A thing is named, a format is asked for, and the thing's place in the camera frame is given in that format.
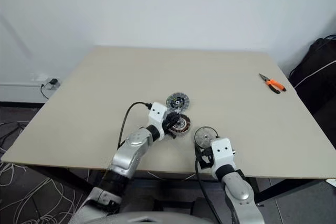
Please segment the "baseboard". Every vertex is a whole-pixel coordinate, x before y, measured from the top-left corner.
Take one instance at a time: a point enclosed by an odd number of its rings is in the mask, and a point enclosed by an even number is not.
[[[38,102],[0,102],[0,107],[15,107],[15,108],[42,108],[44,103]]]

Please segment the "white wall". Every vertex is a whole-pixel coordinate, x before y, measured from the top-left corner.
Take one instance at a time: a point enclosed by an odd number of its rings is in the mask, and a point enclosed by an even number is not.
[[[0,0],[0,101],[44,101],[21,86],[65,78],[96,44],[266,51],[288,74],[335,31],[336,0]]]

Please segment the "beige tabletop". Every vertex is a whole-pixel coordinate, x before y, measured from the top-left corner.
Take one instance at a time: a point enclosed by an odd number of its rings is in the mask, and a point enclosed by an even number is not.
[[[273,93],[262,73],[287,92]],[[246,176],[336,177],[336,150],[277,65],[263,53],[97,47],[63,82],[14,145],[5,162],[105,169],[121,123],[135,101],[190,98],[190,132],[156,141],[141,170],[194,172],[193,133],[208,125],[230,138]],[[124,135],[146,126],[136,106]]]

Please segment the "pliers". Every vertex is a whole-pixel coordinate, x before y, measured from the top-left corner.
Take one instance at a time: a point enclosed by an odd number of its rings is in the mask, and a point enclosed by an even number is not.
[[[276,86],[277,88],[281,89],[282,91],[286,91],[285,87],[283,85],[281,85],[279,82],[275,81],[275,80],[270,80],[269,78],[267,78],[266,76],[263,76],[261,73],[259,74],[260,77],[266,82],[266,85],[269,86],[269,88],[274,92],[274,93],[277,93],[277,94],[280,94],[280,91],[275,89],[273,87]]]

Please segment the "table leg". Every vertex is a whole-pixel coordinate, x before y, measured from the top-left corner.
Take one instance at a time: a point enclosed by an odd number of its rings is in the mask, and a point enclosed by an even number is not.
[[[283,181],[255,194],[255,203],[280,198],[320,183],[318,179],[284,179]]]
[[[93,186],[86,182],[85,179],[78,177],[65,168],[38,165],[28,165],[28,167],[72,189],[85,193],[89,193],[93,189]]]

